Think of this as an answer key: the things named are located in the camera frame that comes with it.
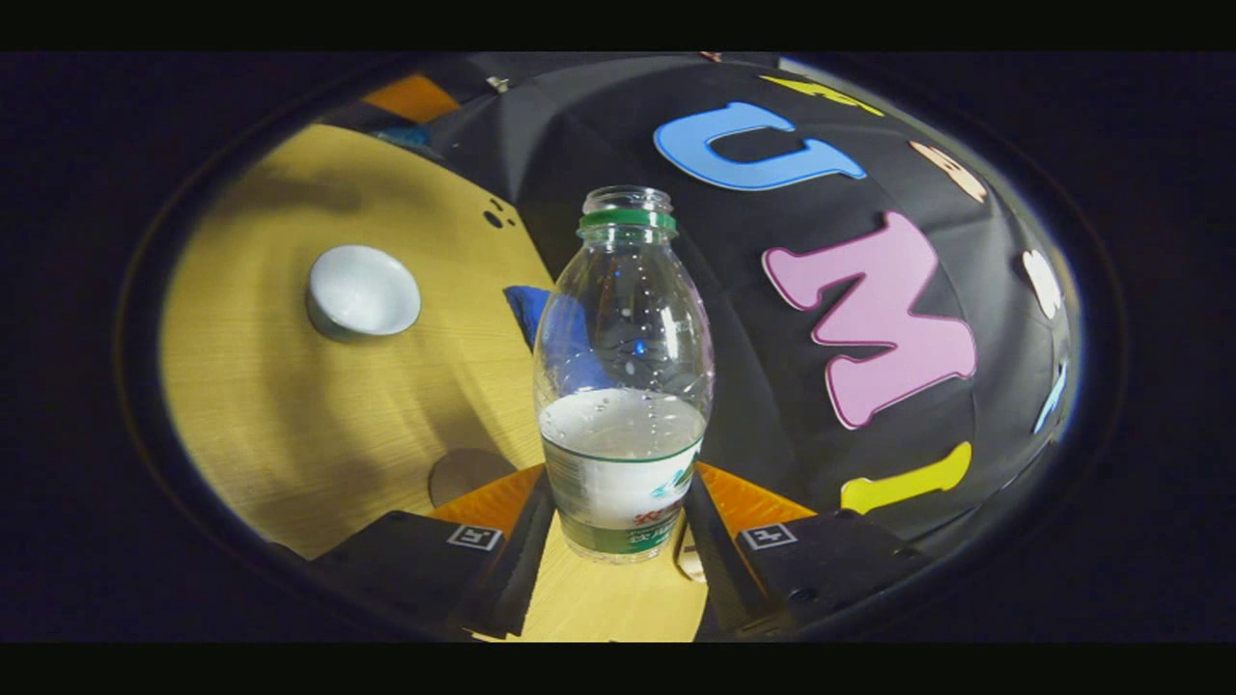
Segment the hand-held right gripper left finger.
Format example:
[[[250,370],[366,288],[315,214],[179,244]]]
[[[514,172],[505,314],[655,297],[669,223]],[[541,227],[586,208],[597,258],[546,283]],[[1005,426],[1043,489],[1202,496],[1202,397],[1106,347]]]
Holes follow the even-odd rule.
[[[433,511],[391,511],[313,560],[346,597],[451,639],[522,634],[555,514],[543,465]]]

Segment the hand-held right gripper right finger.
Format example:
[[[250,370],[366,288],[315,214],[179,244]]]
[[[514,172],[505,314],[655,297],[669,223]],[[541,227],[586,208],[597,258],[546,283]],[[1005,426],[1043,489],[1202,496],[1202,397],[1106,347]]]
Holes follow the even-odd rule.
[[[805,510],[709,463],[693,463],[685,514],[716,625],[735,641],[831,629],[929,566],[852,510]]]

